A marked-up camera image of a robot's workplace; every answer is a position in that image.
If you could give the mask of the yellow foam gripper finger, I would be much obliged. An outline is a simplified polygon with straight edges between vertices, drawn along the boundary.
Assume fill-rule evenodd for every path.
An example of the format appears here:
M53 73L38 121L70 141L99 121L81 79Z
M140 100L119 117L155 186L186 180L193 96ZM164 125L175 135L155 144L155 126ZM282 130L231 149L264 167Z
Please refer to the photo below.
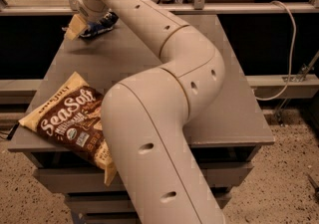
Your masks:
M80 15L75 14L65 32L65 38L68 40L77 39L88 28L87 21Z

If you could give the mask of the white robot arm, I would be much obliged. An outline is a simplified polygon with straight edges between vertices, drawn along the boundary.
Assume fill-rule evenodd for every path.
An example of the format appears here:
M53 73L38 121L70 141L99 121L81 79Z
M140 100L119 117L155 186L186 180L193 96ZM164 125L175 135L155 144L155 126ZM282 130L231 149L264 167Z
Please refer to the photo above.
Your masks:
M103 133L142 224L224 224L182 128L222 87L225 67L198 30L152 0L78 0L86 24L113 10L160 59L113 85L102 103Z

